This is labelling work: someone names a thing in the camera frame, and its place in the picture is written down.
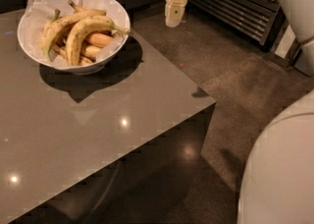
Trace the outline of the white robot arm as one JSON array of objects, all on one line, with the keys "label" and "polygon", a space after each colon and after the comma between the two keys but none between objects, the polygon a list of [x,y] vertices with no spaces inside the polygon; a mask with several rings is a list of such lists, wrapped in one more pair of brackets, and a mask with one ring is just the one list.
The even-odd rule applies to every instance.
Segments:
[{"label": "white robot arm", "polygon": [[[314,71],[314,0],[278,0]],[[314,90],[279,114],[256,140],[244,170],[236,224],[314,224]]]}]

